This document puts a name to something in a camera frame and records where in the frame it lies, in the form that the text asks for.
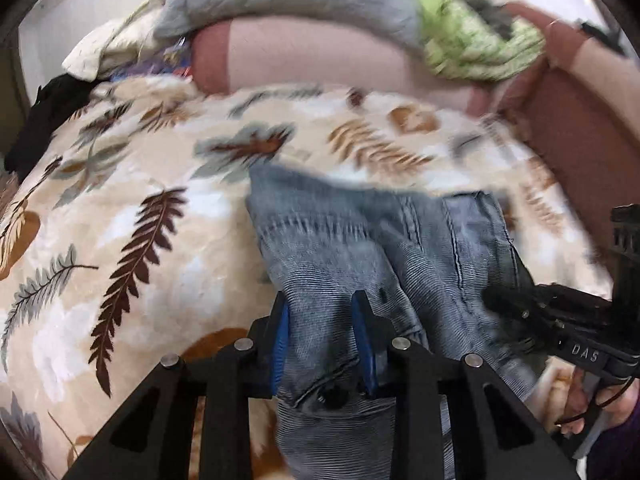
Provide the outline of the right hand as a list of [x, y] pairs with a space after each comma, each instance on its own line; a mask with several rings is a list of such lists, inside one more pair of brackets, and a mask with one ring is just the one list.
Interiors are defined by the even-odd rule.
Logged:
[[[585, 419], [577, 419], [589, 405], [588, 394], [585, 393], [585, 372], [578, 367], [574, 368], [570, 390], [565, 403], [564, 413], [561, 416], [562, 424], [559, 424], [562, 434], [580, 434], [585, 426]], [[623, 425], [634, 411], [639, 397], [639, 381], [635, 379], [627, 389], [623, 386], [611, 386], [600, 390], [592, 398], [601, 405], [603, 411], [608, 413], [608, 426], [612, 429]]]

